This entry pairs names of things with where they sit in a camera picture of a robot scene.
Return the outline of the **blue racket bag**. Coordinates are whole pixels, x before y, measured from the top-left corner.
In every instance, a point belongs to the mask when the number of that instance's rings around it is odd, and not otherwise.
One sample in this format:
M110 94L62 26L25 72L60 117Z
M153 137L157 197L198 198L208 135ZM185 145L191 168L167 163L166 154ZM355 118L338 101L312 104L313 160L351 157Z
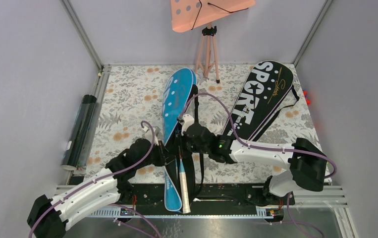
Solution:
M177 156L176 161L164 169L164 205L167 211L182 213L182 198L179 178L179 161L184 155L181 148L182 125L177 118L185 111L187 101L195 94L197 94L196 86L197 78L193 70L183 67L174 72L165 83L164 92L162 95L162 126L164 129L163 144L165 148Z

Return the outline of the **blue racket white grip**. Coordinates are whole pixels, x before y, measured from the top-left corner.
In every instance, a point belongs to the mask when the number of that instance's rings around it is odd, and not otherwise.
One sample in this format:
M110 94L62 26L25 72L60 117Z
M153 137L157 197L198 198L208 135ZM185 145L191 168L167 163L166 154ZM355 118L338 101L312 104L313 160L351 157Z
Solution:
M187 186L187 177L185 168L183 165L182 158L179 161L179 178L180 178L180 189L181 189L181 198L182 198L182 213L188 214L191 212L190 209L190 200Z

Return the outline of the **black shuttlecock tube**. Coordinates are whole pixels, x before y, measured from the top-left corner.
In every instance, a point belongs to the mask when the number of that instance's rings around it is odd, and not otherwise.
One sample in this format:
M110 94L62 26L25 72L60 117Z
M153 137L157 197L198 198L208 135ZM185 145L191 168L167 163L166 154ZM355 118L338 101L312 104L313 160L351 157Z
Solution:
M91 125L95 111L97 98L93 95L84 95L75 119L75 124L68 141L65 154L61 163L61 168L67 171L77 169L81 150L84 146L86 135Z

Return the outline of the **black sport racket bag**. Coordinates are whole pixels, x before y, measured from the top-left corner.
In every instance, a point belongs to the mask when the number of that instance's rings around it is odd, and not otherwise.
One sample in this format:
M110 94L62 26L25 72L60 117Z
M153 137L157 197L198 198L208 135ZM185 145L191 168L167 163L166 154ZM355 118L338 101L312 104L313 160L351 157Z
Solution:
M286 65L266 60L251 69L238 98L231 110L222 135L232 136L233 129L245 140L258 141L278 117L280 111L289 107L280 105L292 93L295 101L299 96L294 89L294 72Z

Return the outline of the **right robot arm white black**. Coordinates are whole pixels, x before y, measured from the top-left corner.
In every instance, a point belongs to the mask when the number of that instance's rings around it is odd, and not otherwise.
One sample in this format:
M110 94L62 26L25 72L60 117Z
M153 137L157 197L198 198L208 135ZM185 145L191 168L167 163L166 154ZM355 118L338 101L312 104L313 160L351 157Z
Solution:
M297 138L292 144L259 143L233 135L215 135L198 123L183 125L181 134L188 149L207 154L218 163L254 162L282 168L282 173L266 181L263 198L269 204L276 204L292 191L320 192L324 188L324 154L304 138Z

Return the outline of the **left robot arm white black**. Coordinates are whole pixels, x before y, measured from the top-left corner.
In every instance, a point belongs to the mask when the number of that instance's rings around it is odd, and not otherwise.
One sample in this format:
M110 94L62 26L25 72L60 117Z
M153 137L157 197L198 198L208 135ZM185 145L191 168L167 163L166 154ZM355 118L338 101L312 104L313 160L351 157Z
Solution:
M38 197L27 219L31 229L28 236L62 238L77 222L98 209L117 202L128 203L137 194L129 180L138 169L148 165L165 169L164 194L160 197L165 210L182 212L178 173L183 154L180 143L167 147L162 141L137 139L90 179L52 198Z

